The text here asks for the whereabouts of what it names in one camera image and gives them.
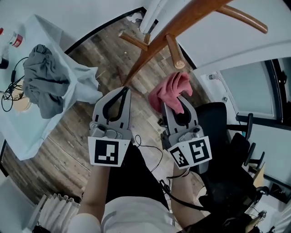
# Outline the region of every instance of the white shirt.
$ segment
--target white shirt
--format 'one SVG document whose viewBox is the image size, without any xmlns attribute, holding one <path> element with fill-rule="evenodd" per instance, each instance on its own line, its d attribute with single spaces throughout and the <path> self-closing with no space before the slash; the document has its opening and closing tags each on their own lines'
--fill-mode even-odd
<svg viewBox="0 0 291 233">
<path fill-rule="evenodd" d="M 72 218 L 68 233 L 176 233 L 165 206 L 144 197 L 120 197 L 105 205 L 101 224 L 88 213 Z"/>
</svg>

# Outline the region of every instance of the black chair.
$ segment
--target black chair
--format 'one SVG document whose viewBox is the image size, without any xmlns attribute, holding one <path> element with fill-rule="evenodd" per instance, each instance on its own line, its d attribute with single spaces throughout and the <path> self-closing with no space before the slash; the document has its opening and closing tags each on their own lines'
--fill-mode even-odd
<svg viewBox="0 0 291 233">
<path fill-rule="evenodd" d="M 254 115 L 252 113 L 249 113 L 249 115 L 247 116 L 246 125 L 227 125 L 227 129 L 245 132 L 245 137 L 247 140 L 249 140 L 251 136 L 251 129 L 253 127 L 253 117 Z"/>
<path fill-rule="evenodd" d="M 252 115 L 246 126 L 235 130 L 245 131 L 246 137 L 237 133 L 227 143 L 227 129 L 234 128 L 226 123 L 226 106 L 224 103 L 209 103 L 196 109 L 199 125 L 204 135 L 209 137 L 212 160 L 208 170 L 199 172 L 199 166 L 190 170 L 200 175 L 207 190 L 207 195 L 199 198 L 200 203 L 211 213 L 228 212 L 231 216 L 242 215 L 257 196 L 253 178 L 242 168 L 249 156 Z"/>
<path fill-rule="evenodd" d="M 248 157 L 246 158 L 246 161 L 244 162 L 244 165 L 247 166 L 249 163 L 253 163 L 256 164 L 256 170 L 258 170 L 261 167 L 261 164 L 264 161 L 264 157 L 265 157 L 265 152 L 262 153 L 261 157 L 259 159 L 251 159 L 251 156 L 254 152 L 254 149 L 256 147 L 255 143 L 252 143 Z"/>
</svg>

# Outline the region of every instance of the baseboard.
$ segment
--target baseboard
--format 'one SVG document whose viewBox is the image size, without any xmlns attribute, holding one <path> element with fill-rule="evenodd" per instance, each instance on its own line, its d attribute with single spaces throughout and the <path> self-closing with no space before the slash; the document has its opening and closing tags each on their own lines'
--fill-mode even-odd
<svg viewBox="0 0 291 233">
<path fill-rule="evenodd" d="M 69 49 L 67 49 L 65 51 L 66 54 L 69 54 L 70 52 L 72 52 L 75 48 L 77 48 L 79 45 L 81 45 L 85 40 L 89 39 L 91 36 L 93 36 L 94 34 L 96 34 L 97 32 L 101 31 L 102 29 L 106 28 L 107 26 L 125 18 L 125 17 L 128 17 L 134 13 L 137 13 L 137 12 L 143 12 L 144 14 L 146 13 L 146 8 L 144 7 L 140 7 L 140 8 L 136 8 L 135 10 L 131 10 L 127 13 L 124 13 L 110 21 L 108 21 L 107 23 L 97 27 L 96 29 L 94 29 L 93 31 L 89 32 L 87 35 L 85 35 L 84 37 L 82 37 L 80 40 L 78 40 L 75 44 L 73 44 Z M 195 64 L 193 63 L 193 61 L 190 59 L 190 57 L 187 55 L 187 53 L 185 52 L 185 50 L 180 46 L 180 49 L 181 49 L 181 52 L 185 58 L 185 60 L 189 63 L 189 65 L 192 67 L 192 69 L 197 69 L 197 67 L 195 66 Z"/>
<path fill-rule="evenodd" d="M 7 144 L 7 141 L 4 140 L 2 148 L 1 148 L 1 154 L 0 154 L 0 171 L 2 171 L 4 176 L 8 177 L 9 174 L 8 174 L 8 172 L 5 170 L 5 168 L 2 165 L 2 157 L 3 157 L 3 154 L 4 154 L 4 150 L 5 150 L 6 144 Z"/>
</svg>

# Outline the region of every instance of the wooden floor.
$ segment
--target wooden floor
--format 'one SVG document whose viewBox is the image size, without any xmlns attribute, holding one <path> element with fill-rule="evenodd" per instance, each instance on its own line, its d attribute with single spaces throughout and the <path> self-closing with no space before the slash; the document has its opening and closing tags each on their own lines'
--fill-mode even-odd
<svg viewBox="0 0 291 233">
<path fill-rule="evenodd" d="M 116 67 L 127 74 L 137 60 L 140 49 L 118 38 L 120 31 L 143 39 L 134 24 L 126 18 L 106 27 L 86 40 L 70 53 L 76 62 L 99 67 L 96 78 L 103 94 L 120 87 Z M 130 128 L 134 135 L 139 134 L 143 145 L 157 146 L 161 149 L 160 133 L 163 131 L 159 119 L 148 103 L 149 92 L 168 74 L 176 71 L 172 65 L 170 53 L 165 48 L 155 56 L 133 79 L 132 87 L 140 91 L 143 97 L 132 94 Z M 188 65 L 184 69 L 190 73 Z M 198 81 L 191 74 L 193 96 L 189 98 L 193 106 L 209 102 Z M 43 194 L 64 192 L 67 195 L 81 196 L 90 176 L 90 161 L 87 136 L 92 119 L 94 105 L 77 102 L 63 116 L 41 146 L 38 154 L 25 161 L 19 161 L 9 146 L 6 147 L 2 164 L 19 188 L 37 203 Z M 161 154 L 154 148 L 140 148 L 146 164 L 152 169 L 160 160 Z M 172 175 L 173 160 L 164 152 L 159 167 L 153 172 L 155 177 L 165 179 Z M 193 176 L 194 195 L 202 187 Z"/>
</svg>

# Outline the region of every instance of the table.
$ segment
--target table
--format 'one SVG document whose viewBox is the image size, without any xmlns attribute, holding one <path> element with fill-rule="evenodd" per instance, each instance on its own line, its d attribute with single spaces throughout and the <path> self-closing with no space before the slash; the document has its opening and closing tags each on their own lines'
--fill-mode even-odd
<svg viewBox="0 0 291 233">
<path fill-rule="evenodd" d="M 42 119 L 37 105 L 32 104 L 27 111 L 17 112 L 14 108 L 4 112 L 0 108 L 0 129 L 9 146 L 20 160 L 34 157 L 43 141 L 58 124 L 65 112 L 76 102 L 95 104 L 102 97 L 95 79 L 97 67 L 88 68 L 67 56 L 59 46 L 62 30 L 37 15 L 32 15 L 18 30 L 25 38 L 19 48 L 9 46 L 9 67 L 0 70 L 0 90 L 5 91 L 10 83 L 11 72 L 16 63 L 27 57 L 32 49 L 43 44 L 50 49 L 56 62 L 62 65 L 70 85 L 64 98 L 64 110 L 51 119 Z M 16 79 L 24 75 L 23 62 L 16 68 Z"/>
</svg>

